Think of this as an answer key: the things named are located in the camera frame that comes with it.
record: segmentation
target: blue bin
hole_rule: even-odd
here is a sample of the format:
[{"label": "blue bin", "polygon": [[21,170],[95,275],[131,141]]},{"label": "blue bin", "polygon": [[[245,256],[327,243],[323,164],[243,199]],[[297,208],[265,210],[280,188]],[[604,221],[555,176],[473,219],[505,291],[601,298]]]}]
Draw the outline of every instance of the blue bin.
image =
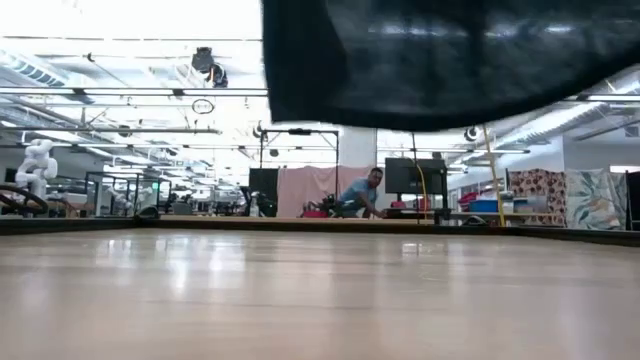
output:
[{"label": "blue bin", "polygon": [[469,203],[470,212],[498,212],[498,200],[475,200]]}]

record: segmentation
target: ceiling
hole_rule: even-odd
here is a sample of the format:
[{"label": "ceiling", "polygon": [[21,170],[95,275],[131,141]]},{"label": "ceiling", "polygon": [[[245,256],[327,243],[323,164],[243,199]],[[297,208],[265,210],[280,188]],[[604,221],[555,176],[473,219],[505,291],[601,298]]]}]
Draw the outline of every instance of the ceiling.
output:
[{"label": "ceiling", "polygon": [[[182,0],[178,7],[158,4],[151,0],[22,0],[3,4],[5,14],[11,16],[3,17],[0,22],[0,35],[3,35],[0,38],[0,86],[43,85],[2,63],[8,59],[20,59],[64,79],[65,87],[210,88],[211,84],[205,82],[205,76],[191,67],[191,57],[196,49],[210,47],[215,61],[227,72],[229,88],[266,88],[260,41],[260,0]],[[265,97],[209,98],[215,105],[215,110],[210,114],[194,112],[193,99],[176,96],[92,96],[91,104],[64,96],[25,95],[19,98],[66,119],[60,120],[57,115],[44,116],[33,108],[27,109],[23,105],[0,99],[0,116],[5,114],[3,119],[21,126],[25,124],[13,115],[24,115],[28,110],[29,116],[37,115],[38,120],[57,127],[72,126],[73,123],[68,120],[73,120],[75,124],[89,124],[97,128],[127,125],[145,129],[219,130],[220,134],[156,132],[133,133],[129,137],[121,137],[117,133],[67,135],[81,136],[76,142],[91,140],[117,144],[175,145],[169,153],[160,148],[117,151],[101,148],[101,151],[92,154],[106,161],[111,159],[105,152],[117,155],[118,162],[122,164],[132,164],[122,159],[128,154],[147,158],[154,164],[172,165],[180,162],[202,165],[209,169],[206,176],[224,177],[231,183],[246,182],[248,169],[258,164],[259,139],[254,136],[254,129],[258,125],[269,129],[291,127],[270,124]],[[513,134],[525,124],[535,123],[545,113],[561,111],[558,109],[566,106],[558,105],[490,124],[490,137],[493,141]],[[18,112],[7,118],[6,111],[10,110]],[[635,114],[633,109],[625,111],[619,110],[625,116]],[[602,121],[590,122],[589,126],[607,127],[611,126],[611,121],[611,118],[607,120],[605,117]],[[319,123],[305,124],[304,127],[337,129]],[[457,129],[419,134],[416,136],[416,147],[474,146],[464,139],[463,132],[464,129]],[[60,137],[65,133],[55,134]],[[196,149],[194,146],[185,148],[181,145],[215,145],[216,148]],[[524,145],[526,142],[509,146]],[[244,146],[244,149],[238,150],[238,146]],[[401,151],[385,149],[410,149],[413,143],[410,134],[380,130],[378,147],[382,152],[378,158],[384,158],[402,155]],[[267,166],[331,166],[335,161],[334,148],[335,139],[331,137],[282,134],[275,138],[272,136],[267,148],[277,149],[278,156],[266,151],[264,161]],[[458,159],[459,156],[455,154],[449,158],[450,162]]]}]

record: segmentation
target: cable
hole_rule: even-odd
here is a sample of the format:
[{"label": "cable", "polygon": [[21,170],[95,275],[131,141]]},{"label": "cable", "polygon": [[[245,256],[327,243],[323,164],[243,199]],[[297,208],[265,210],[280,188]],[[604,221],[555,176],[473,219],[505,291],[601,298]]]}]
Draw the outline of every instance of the cable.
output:
[{"label": "cable", "polygon": [[[420,175],[420,182],[422,183],[422,196],[424,199],[424,220],[427,221],[427,185],[425,183],[424,173],[422,172],[420,165],[418,165],[418,152],[416,149],[416,134],[413,132],[411,133],[411,139],[413,140],[413,164],[415,165],[416,169],[418,169],[418,174]],[[418,208],[417,213],[419,214],[420,202],[418,201],[418,191],[416,191],[416,207]],[[417,219],[418,225],[420,225],[420,216],[418,216],[416,219]]]},{"label": "cable", "polygon": [[487,136],[487,126],[482,124],[482,131],[484,133],[484,143],[487,146],[487,155],[489,156],[489,165],[491,165],[491,176],[493,177],[493,187],[496,190],[496,197],[498,198],[498,214],[500,215],[500,227],[505,227],[504,211],[502,210],[502,198],[500,197],[500,184],[498,184],[498,177],[496,175],[496,164],[491,153],[491,145],[489,145],[489,137]]}]

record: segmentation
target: computer monitor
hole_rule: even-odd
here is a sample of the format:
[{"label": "computer monitor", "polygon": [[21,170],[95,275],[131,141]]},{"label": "computer monitor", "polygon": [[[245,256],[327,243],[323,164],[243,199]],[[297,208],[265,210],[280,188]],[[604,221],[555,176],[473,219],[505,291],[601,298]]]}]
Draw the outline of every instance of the computer monitor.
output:
[{"label": "computer monitor", "polygon": [[[418,159],[427,194],[446,195],[447,166],[441,159]],[[385,192],[387,194],[422,194],[422,177],[412,159],[385,159]]]}]

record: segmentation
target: white pillar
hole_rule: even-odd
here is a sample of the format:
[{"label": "white pillar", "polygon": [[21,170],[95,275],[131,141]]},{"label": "white pillar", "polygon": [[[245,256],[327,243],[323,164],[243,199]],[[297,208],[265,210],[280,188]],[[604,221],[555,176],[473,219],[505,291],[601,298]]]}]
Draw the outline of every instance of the white pillar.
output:
[{"label": "white pillar", "polygon": [[348,167],[374,167],[377,163],[376,129],[343,127],[338,163]]}]

